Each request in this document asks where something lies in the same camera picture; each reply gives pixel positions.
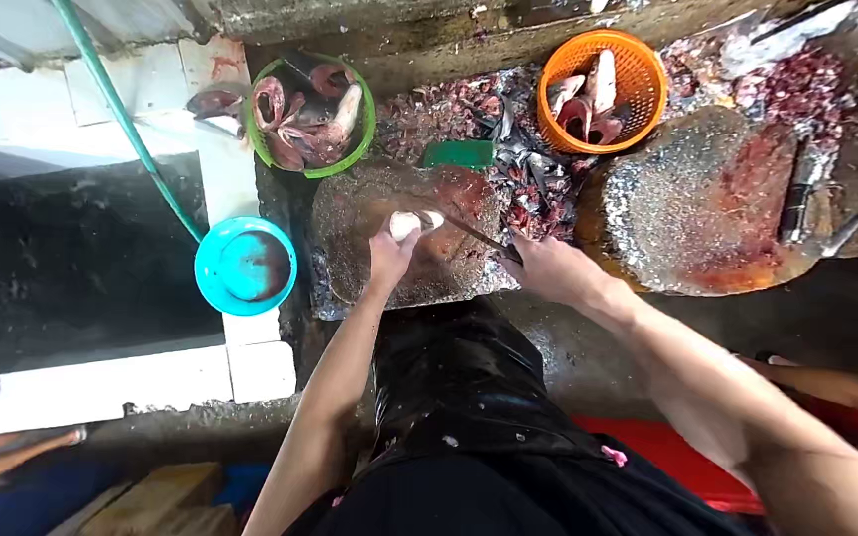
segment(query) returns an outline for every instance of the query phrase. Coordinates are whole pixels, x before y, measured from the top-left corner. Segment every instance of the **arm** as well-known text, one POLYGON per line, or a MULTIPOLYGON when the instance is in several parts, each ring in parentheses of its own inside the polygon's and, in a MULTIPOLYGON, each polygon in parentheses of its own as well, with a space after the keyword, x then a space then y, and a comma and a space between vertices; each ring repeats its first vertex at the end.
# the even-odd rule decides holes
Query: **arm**
POLYGON ((526 288, 613 333, 690 445, 751 484, 785 534, 858 534, 858 451, 726 350, 651 307, 581 251, 516 237, 526 288))
POLYGON ((278 535, 344 476, 345 433, 362 398, 379 318, 406 273, 419 232, 370 238, 370 281, 316 364, 244 536, 278 535))

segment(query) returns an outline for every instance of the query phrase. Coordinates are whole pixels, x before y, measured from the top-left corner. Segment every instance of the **knife handle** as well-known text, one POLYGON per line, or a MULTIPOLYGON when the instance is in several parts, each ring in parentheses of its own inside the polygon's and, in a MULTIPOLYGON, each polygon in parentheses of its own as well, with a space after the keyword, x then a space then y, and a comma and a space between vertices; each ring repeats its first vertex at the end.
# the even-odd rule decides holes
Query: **knife handle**
POLYGON ((803 232, 803 219, 806 213, 806 201, 813 190, 812 184, 793 183, 786 190, 784 212, 780 216, 780 242, 800 241, 803 232))

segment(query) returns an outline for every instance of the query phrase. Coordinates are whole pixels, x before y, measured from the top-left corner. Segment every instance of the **black plastic apron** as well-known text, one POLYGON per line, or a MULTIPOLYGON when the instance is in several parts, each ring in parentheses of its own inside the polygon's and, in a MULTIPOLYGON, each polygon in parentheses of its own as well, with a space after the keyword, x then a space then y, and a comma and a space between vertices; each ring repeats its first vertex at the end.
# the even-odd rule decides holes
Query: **black plastic apron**
POLYGON ((603 459, 598 440, 548 399, 542 354, 487 298, 385 313, 374 367, 366 473, 457 451, 603 459))

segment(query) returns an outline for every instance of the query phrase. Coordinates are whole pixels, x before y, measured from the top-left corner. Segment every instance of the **fish piece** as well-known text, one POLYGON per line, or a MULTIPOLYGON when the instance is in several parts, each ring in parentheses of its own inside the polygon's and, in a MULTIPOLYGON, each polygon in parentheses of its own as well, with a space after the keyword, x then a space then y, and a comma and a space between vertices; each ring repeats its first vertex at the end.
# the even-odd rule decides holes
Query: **fish piece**
POLYGON ((558 118, 558 114, 562 112, 562 105, 575 98, 578 90, 584 86, 584 80, 586 79, 587 77, 584 74, 576 74, 548 87, 546 95, 553 119, 558 118))
POLYGON ((346 90, 346 93, 343 94, 343 98, 340 99, 340 105, 337 107, 337 115, 334 116, 333 120, 325 125, 307 129, 307 132, 313 134, 322 143, 345 148, 345 144, 349 141, 350 134, 357 124, 359 104, 362 101, 362 97, 362 86, 360 84, 352 84, 350 89, 346 90))
POLYGON ((218 116, 235 117, 240 114, 240 104, 243 100, 243 95, 233 91, 200 91, 191 97, 184 108, 194 114, 197 120, 218 116))
POLYGON ((328 166, 340 160, 356 126, 362 87, 353 84, 340 99, 332 121, 311 128, 280 127, 280 136, 292 145, 303 160, 314 167, 328 166))
POLYGON ((280 84, 280 80, 273 76, 268 76, 257 82, 253 97, 256 126, 266 133, 277 128, 283 119, 283 106, 286 104, 286 98, 283 93, 283 85, 280 84), (267 116, 264 116, 263 110, 260 108, 260 97, 262 96, 267 97, 268 107, 273 114, 270 121, 267 120, 267 116))
POLYGON ((625 129, 625 124, 630 117, 631 105, 627 102, 617 105, 602 115, 595 115, 588 132, 590 142, 596 145, 608 145, 621 135, 621 131, 625 129), (594 140, 598 136, 594 135, 595 133, 600 136, 597 140, 594 140))
POLYGON ((501 96, 501 121, 492 131, 492 141, 505 141, 512 133, 515 125, 515 111, 512 110, 512 101, 505 95, 501 96))
POLYGON ((592 103, 595 114, 603 114, 614 107, 614 99, 618 95, 615 78, 614 53, 605 49, 592 61, 584 86, 584 94, 592 103))
POLYGON ((267 148, 270 150, 270 154, 274 157, 274 162, 285 170, 290 170, 292 172, 303 171, 305 167, 303 157, 292 145, 289 139, 286 139, 284 136, 273 131, 267 133, 267 139, 270 140, 270 143, 267 144, 267 148))
POLYGON ((337 105, 339 101, 331 98, 325 98, 322 95, 310 92, 305 93, 306 102, 299 112, 296 113, 296 118, 292 125, 297 128, 316 127, 329 123, 337 115, 337 105))
POLYGON ((280 120, 280 126, 288 125, 293 123, 296 119, 297 113, 303 108, 303 104, 306 102, 306 99, 303 97, 303 93, 301 91, 297 91, 290 97, 290 105, 287 107, 287 115, 280 120))
POLYGON ((559 126, 581 141, 587 141, 591 117, 594 115, 592 102, 589 95, 579 95, 566 102, 556 119, 559 126))
POLYGON ((280 58, 305 84, 328 97, 339 97, 356 81, 345 65, 320 61, 316 56, 296 49, 285 49, 280 58))
POLYGON ((310 83, 316 92, 329 96, 338 97, 347 91, 347 86, 354 83, 356 78, 344 65, 325 63, 310 72, 310 83))

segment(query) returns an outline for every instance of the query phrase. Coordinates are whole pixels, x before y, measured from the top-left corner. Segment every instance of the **wooden chopping block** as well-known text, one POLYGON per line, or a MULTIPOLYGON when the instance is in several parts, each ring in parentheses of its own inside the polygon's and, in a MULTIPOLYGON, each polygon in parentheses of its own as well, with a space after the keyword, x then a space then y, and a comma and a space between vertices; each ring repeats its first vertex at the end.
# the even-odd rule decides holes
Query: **wooden chopping block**
POLYGON ((160 536, 236 536, 239 533, 230 505, 181 509, 156 532, 160 536))
POLYGON ((207 506, 220 491, 220 464, 184 464, 154 469, 81 530, 82 536, 144 536, 181 508, 207 506))

